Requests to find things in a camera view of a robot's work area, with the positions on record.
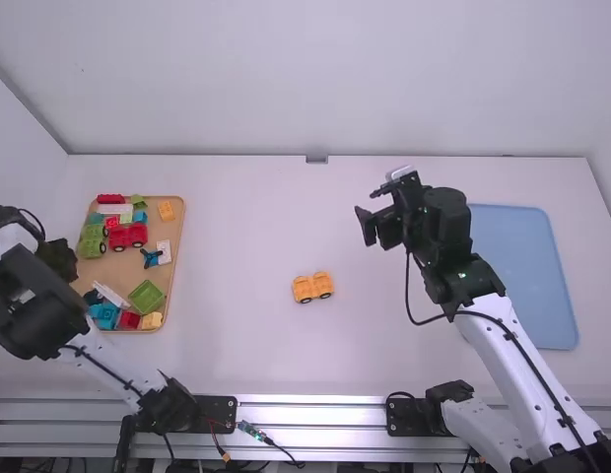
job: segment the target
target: blue mat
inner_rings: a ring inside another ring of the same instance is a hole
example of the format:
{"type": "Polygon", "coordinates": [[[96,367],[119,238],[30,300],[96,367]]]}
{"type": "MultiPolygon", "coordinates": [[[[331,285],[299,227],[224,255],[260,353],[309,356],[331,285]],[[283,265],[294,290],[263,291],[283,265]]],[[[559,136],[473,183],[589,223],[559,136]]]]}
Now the blue mat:
{"type": "Polygon", "coordinates": [[[499,275],[537,348],[572,350],[579,335],[553,238],[541,209],[471,204],[473,251],[499,275]]]}

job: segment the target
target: red toy car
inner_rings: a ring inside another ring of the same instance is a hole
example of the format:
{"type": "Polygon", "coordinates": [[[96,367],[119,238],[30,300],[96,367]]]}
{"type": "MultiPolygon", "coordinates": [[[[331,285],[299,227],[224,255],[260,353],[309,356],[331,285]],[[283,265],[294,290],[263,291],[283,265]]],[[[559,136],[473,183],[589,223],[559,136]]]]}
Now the red toy car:
{"type": "Polygon", "coordinates": [[[135,248],[141,248],[148,242],[148,227],[140,222],[132,225],[121,225],[110,229],[108,234],[108,247],[113,251],[123,251],[131,244],[135,248]]]}
{"type": "Polygon", "coordinates": [[[126,199],[121,194],[98,194],[99,204],[125,204],[126,199]]]}

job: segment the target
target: wooden tray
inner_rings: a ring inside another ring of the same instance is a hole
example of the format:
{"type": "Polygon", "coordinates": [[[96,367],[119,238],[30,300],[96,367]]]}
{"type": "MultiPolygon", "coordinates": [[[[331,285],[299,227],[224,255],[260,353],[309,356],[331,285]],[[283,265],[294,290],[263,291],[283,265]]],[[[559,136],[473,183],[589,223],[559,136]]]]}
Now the wooden tray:
{"type": "MultiPolygon", "coordinates": [[[[170,305],[171,284],[174,279],[174,266],[178,258],[178,246],[180,244],[180,233],[183,228],[183,218],[185,213],[185,203],[183,199],[175,195],[144,196],[148,208],[142,209],[148,214],[148,242],[144,247],[148,251],[157,249],[157,241],[163,239],[170,240],[171,263],[163,266],[153,266],[144,269],[144,257],[138,248],[132,246],[122,252],[115,252],[108,248],[108,239],[105,239],[106,253],[101,258],[84,259],[78,256],[78,275],[79,279],[74,281],[71,286],[81,295],[90,291],[94,281],[106,284],[120,296],[128,301],[128,295],[142,282],[149,279],[166,294],[166,302],[157,309],[164,316],[164,323],[168,320],[168,307],[170,305]],[[168,200],[174,210],[175,220],[164,222],[159,215],[157,205],[159,202],[168,200]]],[[[96,212],[98,202],[93,201],[89,206],[87,215],[96,212]]],[[[150,333],[159,330],[106,330],[106,333],[150,333]]]]}

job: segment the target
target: black mount bracket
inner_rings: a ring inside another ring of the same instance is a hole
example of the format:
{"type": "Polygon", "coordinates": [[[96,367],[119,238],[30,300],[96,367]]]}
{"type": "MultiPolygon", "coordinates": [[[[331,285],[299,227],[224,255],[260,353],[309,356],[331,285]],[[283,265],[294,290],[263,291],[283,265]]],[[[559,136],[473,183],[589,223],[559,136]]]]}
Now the black mount bracket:
{"type": "Polygon", "coordinates": [[[454,437],[438,418],[434,404],[416,397],[386,401],[386,431],[391,437],[454,437]]]}
{"type": "MultiPolygon", "coordinates": [[[[189,426],[183,430],[174,431],[184,434],[211,434],[207,419],[217,421],[214,424],[215,434],[232,434],[236,429],[236,413],[238,400],[233,396],[199,396],[194,395],[198,404],[199,415],[191,419],[189,426]]],[[[146,422],[138,421],[135,432],[149,433],[154,430],[146,422]]]]}
{"type": "Polygon", "coordinates": [[[474,388],[459,379],[426,390],[425,398],[397,391],[386,398],[386,431],[392,437],[454,437],[443,423],[441,404],[473,397],[474,388]]]}

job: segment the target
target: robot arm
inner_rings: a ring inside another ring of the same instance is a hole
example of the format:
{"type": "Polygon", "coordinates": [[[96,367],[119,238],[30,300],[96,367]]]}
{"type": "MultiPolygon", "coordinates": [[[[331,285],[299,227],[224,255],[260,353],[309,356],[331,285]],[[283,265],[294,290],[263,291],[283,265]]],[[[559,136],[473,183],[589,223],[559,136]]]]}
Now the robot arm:
{"type": "Polygon", "coordinates": [[[185,430],[200,416],[194,397],[176,379],[132,363],[102,336],[70,280],[57,274],[75,279],[73,252],[50,265],[39,257],[42,247],[50,257],[47,244],[18,209],[0,206],[0,345],[23,360],[37,357],[89,372],[156,434],[185,430]]]}
{"type": "Polygon", "coordinates": [[[441,420],[498,471],[611,471],[611,440],[575,403],[531,343],[492,267],[472,253],[465,195],[422,185],[410,167],[390,172],[371,198],[391,194],[376,213],[356,207],[367,246],[404,244],[426,291],[477,351],[505,398],[515,426],[464,382],[427,390],[441,420]]]}

